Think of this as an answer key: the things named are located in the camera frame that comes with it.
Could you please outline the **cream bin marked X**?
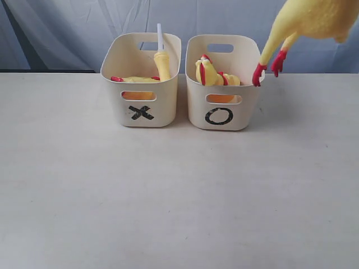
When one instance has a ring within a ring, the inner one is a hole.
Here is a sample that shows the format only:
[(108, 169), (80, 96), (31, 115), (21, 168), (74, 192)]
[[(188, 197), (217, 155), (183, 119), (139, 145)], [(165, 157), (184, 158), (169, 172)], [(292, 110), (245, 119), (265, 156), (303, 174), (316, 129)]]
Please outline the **cream bin marked X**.
[[(102, 63), (100, 74), (103, 89), (116, 120), (127, 127), (163, 127), (170, 124), (176, 116), (177, 85), (181, 64), (181, 40), (164, 33), (164, 50), (169, 55), (171, 79), (156, 83), (129, 83), (111, 81), (117, 77), (153, 77), (158, 75), (154, 62), (154, 50), (141, 50), (141, 43), (157, 42), (157, 33), (128, 33), (116, 38), (109, 47)], [(124, 91), (151, 91), (155, 100), (125, 100)]]

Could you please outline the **light blue backdrop curtain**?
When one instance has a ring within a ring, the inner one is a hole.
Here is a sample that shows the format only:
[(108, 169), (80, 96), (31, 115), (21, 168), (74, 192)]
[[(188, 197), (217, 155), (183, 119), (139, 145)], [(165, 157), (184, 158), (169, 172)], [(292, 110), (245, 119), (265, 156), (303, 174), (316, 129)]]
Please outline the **light blue backdrop curtain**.
[(154, 32), (182, 48), (201, 34), (248, 36), (263, 48), (283, 1), (2, 1), (1, 69), (98, 72), (113, 40)]

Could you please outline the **whole yellow rubber chicken front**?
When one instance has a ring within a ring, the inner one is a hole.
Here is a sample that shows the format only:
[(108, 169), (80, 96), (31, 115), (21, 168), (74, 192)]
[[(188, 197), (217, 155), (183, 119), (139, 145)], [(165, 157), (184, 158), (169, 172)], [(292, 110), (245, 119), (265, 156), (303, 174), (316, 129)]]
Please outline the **whole yellow rubber chicken front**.
[[(241, 84), (238, 76), (217, 71), (206, 54), (196, 61), (195, 66), (196, 79), (203, 86), (239, 86)], [(210, 94), (207, 96), (208, 102), (217, 104), (234, 104), (236, 100), (235, 95)]]

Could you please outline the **whole yellow rubber chicken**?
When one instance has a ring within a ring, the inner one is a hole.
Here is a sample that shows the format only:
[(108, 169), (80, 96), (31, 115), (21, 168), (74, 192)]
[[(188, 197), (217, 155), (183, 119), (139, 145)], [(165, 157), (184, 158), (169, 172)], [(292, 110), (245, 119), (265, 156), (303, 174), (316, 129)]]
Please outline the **whole yellow rubber chicken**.
[[(241, 84), (238, 76), (217, 71), (206, 54), (196, 61), (195, 66), (196, 79), (203, 86), (239, 86)], [(236, 100), (235, 95), (210, 94), (207, 96), (208, 102), (217, 104), (234, 104)]]
[(345, 43), (358, 18), (358, 1), (285, 1), (271, 26), (269, 36), (252, 74), (252, 84), (260, 86), (260, 77), (281, 46), (271, 70), (278, 76), (292, 45), (299, 37), (334, 39)]

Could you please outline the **cream bin marked O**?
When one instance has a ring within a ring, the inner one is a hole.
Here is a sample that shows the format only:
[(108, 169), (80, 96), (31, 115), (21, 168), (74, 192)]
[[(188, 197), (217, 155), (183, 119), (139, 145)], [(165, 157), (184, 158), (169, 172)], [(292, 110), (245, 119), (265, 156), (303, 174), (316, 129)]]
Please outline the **cream bin marked O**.
[[(239, 86), (203, 86), (196, 79), (195, 63), (206, 54), (215, 69), (236, 75)], [(252, 74), (260, 58), (254, 40), (241, 35), (197, 35), (188, 41), (186, 52), (186, 80), (188, 117), (201, 129), (239, 131), (248, 126), (260, 89), (252, 84)], [(210, 94), (235, 95), (234, 104), (207, 101)]]

